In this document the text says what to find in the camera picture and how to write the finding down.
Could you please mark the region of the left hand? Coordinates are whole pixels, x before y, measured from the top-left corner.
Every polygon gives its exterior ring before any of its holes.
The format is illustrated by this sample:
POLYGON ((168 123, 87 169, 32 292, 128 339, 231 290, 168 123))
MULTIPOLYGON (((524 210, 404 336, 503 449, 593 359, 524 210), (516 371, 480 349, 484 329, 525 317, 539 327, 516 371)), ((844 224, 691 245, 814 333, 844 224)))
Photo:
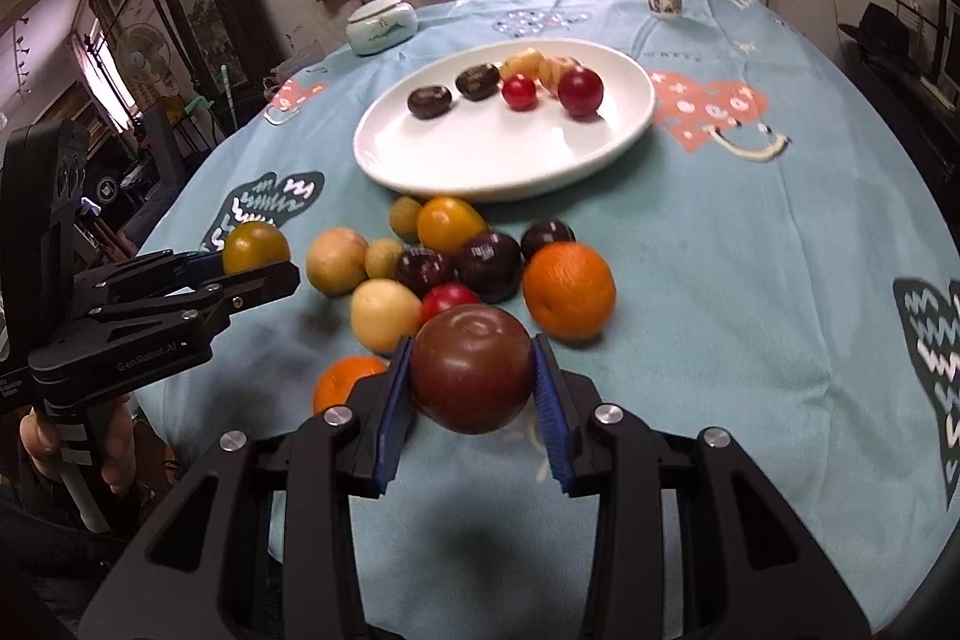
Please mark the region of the left hand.
MULTIPOLYGON (((59 481, 59 434, 48 420, 29 411, 20 420, 20 438, 34 468, 47 479, 59 481)), ((135 479, 135 442, 133 419, 128 411, 128 396, 114 399, 104 429, 103 469, 101 476, 114 494, 123 494, 135 479)))

